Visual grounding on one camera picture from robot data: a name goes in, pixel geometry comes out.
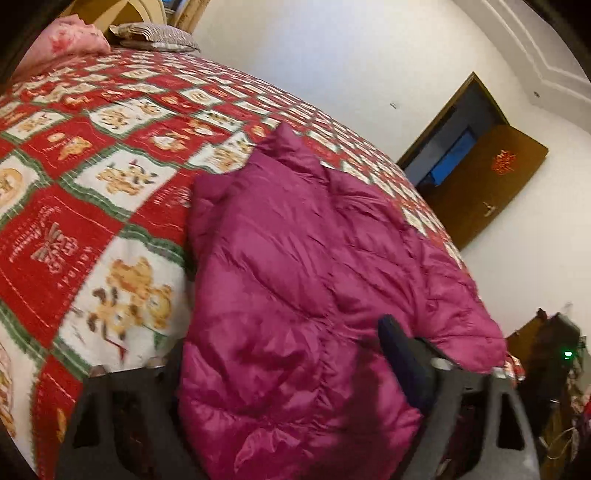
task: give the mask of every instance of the door handle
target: door handle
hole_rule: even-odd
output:
[[[486,202],[482,203],[484,203],[484,206],[486,207],[486,213],[484,214],[485,217],[490,217],[493,213],[495,213],[496,207],[494,205],[489,205]]]

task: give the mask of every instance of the white wall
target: white wall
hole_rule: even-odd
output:
[[[591,137],[532,106],[451,0],[213,0],[195,36],[208,57],[317,105],[395,160],[476,72],[511,124],[550,153],[464,250],[467,265],[506,333],[568,300],[591,333]]]

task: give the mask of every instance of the bedspread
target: bedspread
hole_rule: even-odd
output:
[[[141,366],[184,335],[194,177],[240,168],[280,121],[323,165],[382,189],[462,268],[387,156],[312,105],[210,60],[114,50],[0,98],[0,419],[41,479],[53,478],[90,367]]]

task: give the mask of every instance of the wooden door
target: wooden door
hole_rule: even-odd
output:
[[[548,149],[509,125],[479,138],[449,176],[424,195],[461,250],[519,193]]]

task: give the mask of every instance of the magenta puffer jacket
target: magenta puffer jacket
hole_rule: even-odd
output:
[[[421,422],[376,334],[392,314],[467,369],[505,342],[469,275],[286,124],[199,176],[180,416],[212,480],[385,480]]]

